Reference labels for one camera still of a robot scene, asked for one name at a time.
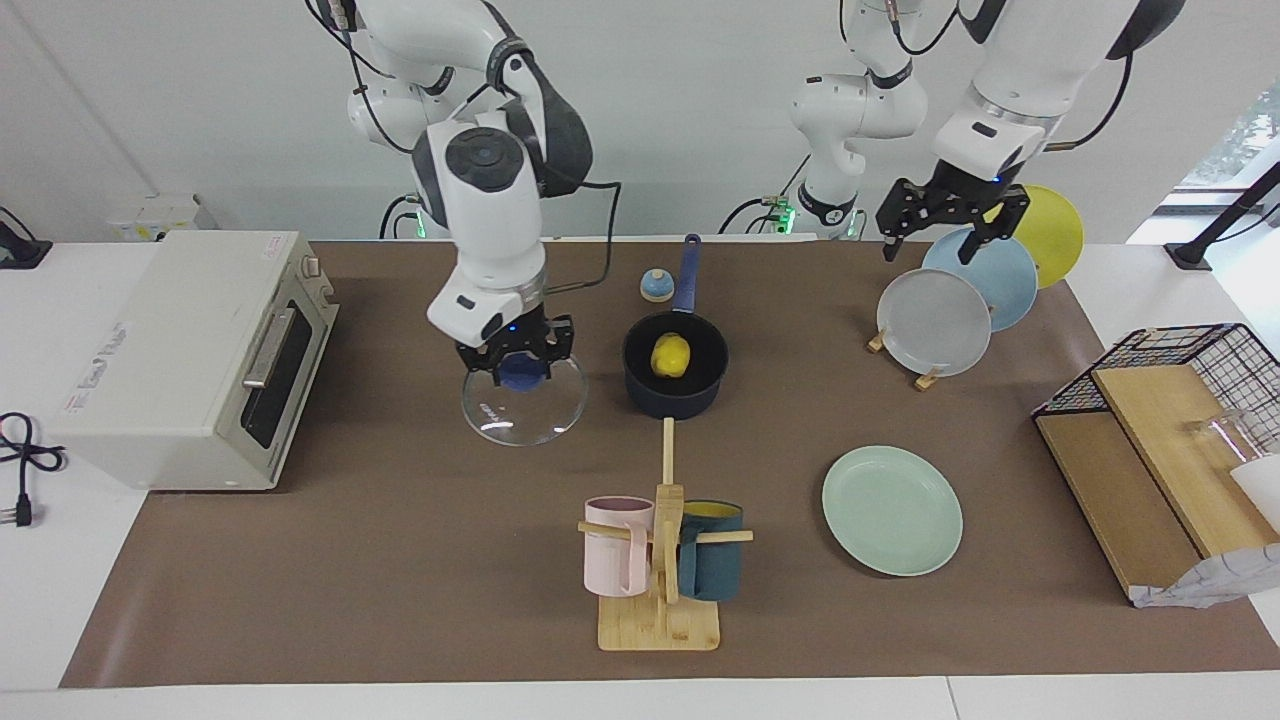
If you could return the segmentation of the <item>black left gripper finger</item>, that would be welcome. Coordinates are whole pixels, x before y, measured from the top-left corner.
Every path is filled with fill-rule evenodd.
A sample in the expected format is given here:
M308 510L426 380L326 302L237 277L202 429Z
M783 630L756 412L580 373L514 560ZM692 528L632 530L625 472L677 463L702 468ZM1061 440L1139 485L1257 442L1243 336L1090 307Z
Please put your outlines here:
M928 224L927 187L897 179L877 209L877 227L884 238L884 260L892 263L905 238Z
M1030 196L1023 184L1012 184L1001 201L984 214L979 214L957 251L957 260L969 265L977 252L993 240L1007 240L1030 206Z

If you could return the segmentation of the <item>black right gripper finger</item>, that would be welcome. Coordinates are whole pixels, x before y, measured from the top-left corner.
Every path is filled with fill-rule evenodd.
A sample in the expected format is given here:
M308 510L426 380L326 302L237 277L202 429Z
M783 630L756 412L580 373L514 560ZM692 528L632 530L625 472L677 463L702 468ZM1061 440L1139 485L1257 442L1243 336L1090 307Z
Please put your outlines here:
M468 373L488 374L494 387L500 387L502 347L476 348L463 343L456 351Z
M575 328L570 314L547 319L540 351L543 375L549 380L556 363L571 359Z

